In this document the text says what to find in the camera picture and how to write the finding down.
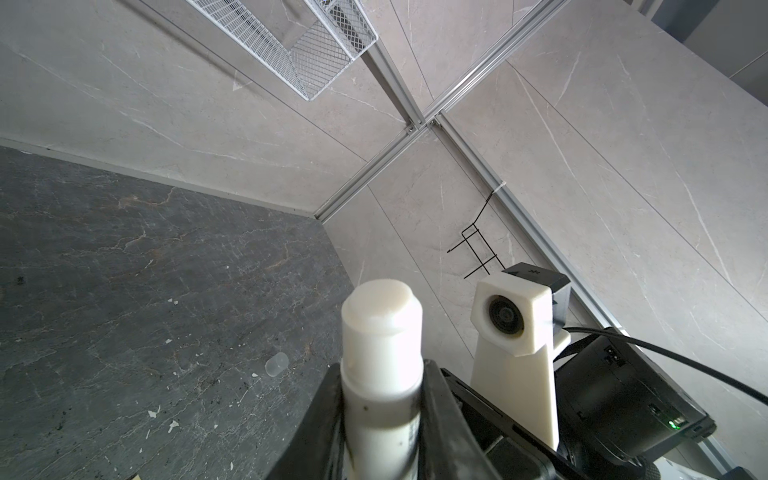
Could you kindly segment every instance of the metal beam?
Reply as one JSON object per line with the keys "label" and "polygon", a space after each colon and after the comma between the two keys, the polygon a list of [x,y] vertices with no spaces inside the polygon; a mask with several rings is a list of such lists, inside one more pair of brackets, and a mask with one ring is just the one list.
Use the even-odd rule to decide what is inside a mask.
{"label": "metal beam", "polygon": [[[412,111],[415,102],[408,93],[408,87],[397,73],[392,59],[386,54],[383,43],[379,39],[364,56],[366,64],[371,68],[376,80],[389,95],[392,103],[400,111],[403,118],[411,121],[409,129],[401,132],[398,137],[389,142],[371,161],[354,177],[350,178],[331,198],[317,211],[315,218],[325,223],[343,207],[352,197],[357,195],[373,178],[397,158],[416,138],[429,128],[430,122],[440,111],[448,111],[470,92],[483,78],[500,63],[502,63],[520,44],[530,38],[536,30],[549,20],[569,0],[541,0],[528,14],[510,28],[483,56],[471,66],[460,79],[448,90],[434,100],[424,114],[418,116]],[[421,123],[412,119],[418,118]]]}
{"label": "metal beam", "polygon": [[406,123],[415,127],[422,126],[424,115],[400,76],[395,62],[384,48],[384,42],[379,39],[361,57]]}
{"label": "metal beam", "polygon": [[[502,179],[496,174],[475,147],[470,144],[443,113],[437,114],[435,122],[442,128],[451,142],[462,152],[462,155],[477,171],[489,190],[495,190],[502,184]],[[541,251],[547,261],[560,273],[568,275],[571,279],[571,292],[574,298],[584,307],[588,314],[602,327],[613,326],[626,334],[624,327],[616,320],[610,310],[587,285],[581,274],[565,258],[554,242],[547,236],[531,214],[522,206],[520,201],[507,187],[502,187],[496,192],[499,201],[520,225],[533,244]]]}

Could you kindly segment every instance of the white wire basket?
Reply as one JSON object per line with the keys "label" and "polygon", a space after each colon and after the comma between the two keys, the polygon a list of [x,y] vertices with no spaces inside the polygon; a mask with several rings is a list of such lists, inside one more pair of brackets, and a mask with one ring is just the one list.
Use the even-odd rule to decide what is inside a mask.
{"label": "white wire basket", "polygon": [[240,0],[187,0],[301,98],[314,100],[379,36],[358,0],[303,0],[317,20],[288,49]]}

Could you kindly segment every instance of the black cable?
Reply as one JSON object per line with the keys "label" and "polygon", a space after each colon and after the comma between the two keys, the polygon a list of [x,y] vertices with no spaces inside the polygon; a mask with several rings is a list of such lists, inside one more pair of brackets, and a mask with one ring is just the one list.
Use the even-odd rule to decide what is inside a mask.
{"label": "black cable", "polygon": [[651,352],[656,352],[660,355],[664,355],[666,357],[671,358],[672,360],[677,360],[680,363],[688,365],[689,367],[694,368],[700,372],[704,372],[707,375],[714,377],[715,379],[718,379],[721,382],[726,383],[727,385],[730,385],[735,389],[739,389],[740,391],[746,393],[748,396],[752,397],[758,402],[761,402],[764,405],[768,406],[768,396],[758,392],[752,387],[734,378],[729,377],[725,373],[720,373],[715,369],[712,369],[706,365],[702,365],[701,363],[698,363],[685,356],[682,356],[679,353],[675,353],[675,352],[671,352],[670,350],[663,349],[660,346],[654,345],[653,343],[648,343],[643,340],[634,339],[630,336],[622,335],[620,333],[607,332],[605,330],[600,330],[600,329],[589,329],[583,326],[567,326],[563,328],[563,330],[571,333],[592,333],[594,335],[607,336],[609,338],[620,340],[622,342],[632,343],[633,345],[641,346],[644,349],[649,349]]}

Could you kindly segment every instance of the white plastic tube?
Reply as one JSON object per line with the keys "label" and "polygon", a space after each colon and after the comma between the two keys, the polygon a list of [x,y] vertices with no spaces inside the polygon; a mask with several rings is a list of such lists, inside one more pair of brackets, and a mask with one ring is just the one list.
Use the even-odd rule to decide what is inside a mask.
{"label": "white plastic tube", "polygon": [[422,305],[398,280],[372,280],[341,309],[346,473],[415,479],[424,362]]}

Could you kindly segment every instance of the zip tie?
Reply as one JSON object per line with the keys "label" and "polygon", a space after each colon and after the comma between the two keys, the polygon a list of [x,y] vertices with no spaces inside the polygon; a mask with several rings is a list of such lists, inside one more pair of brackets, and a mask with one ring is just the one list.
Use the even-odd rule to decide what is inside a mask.
{"label": "zip tie", "polygon": [[491,195],[493,195],[493,194],[495,194],[496,192],[498,192],[499,190],[501,190],[501,189],[502,189],[502,187],[504,187],[506,184],[507,184],[507,181],[506,181],[506,180],[504,180],[504,181],[502,182],[502,184],[501,184],[501,185],[499,185],[498,187],[496,187],[496,190],[493,190],[493,191],[491,192]]}

